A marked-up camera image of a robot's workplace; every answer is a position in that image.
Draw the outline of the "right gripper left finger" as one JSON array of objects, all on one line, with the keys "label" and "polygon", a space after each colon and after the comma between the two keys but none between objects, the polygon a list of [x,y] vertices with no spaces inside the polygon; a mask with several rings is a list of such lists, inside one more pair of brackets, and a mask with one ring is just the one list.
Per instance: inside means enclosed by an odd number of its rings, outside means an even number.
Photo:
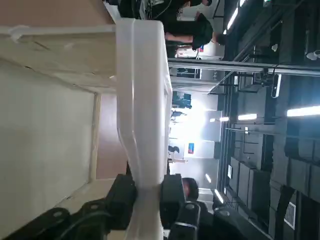
[{"label": "right gripper left finger", "polygon": [[131,176],[118,174],[105,197],[83,203],[76,212],[54,207],[5,237],[7,240],[104,240],[126,230],[137,189]]}]

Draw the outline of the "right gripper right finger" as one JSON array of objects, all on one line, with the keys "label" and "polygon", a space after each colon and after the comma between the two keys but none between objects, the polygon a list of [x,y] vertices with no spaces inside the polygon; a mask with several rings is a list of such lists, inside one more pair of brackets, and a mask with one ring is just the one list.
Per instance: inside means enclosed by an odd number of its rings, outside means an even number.
[{"label": "right gripper right finger", "polygon": [[161,184],[160,219],[169,231],[165,240],[269,240],[257,226],[236,210],[218,207],[213,213],[200,202],[186,200],[179,174],[165,175]]}]

